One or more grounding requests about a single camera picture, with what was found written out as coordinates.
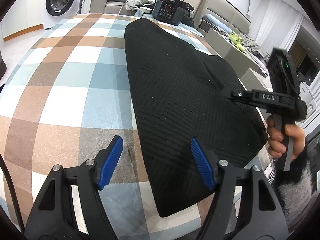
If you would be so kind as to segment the person's right hand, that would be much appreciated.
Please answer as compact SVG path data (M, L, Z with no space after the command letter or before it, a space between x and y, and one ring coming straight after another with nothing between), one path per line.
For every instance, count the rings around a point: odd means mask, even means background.
M272 116L267 119L267 133L269 135L267 149L269 155L274 158L280 158L286 152L286 146L283 144L284 135L294 139L294 146L291 161L294 161L303 152L305 148L304 130L297 125L286 125L285 133L277 130Z

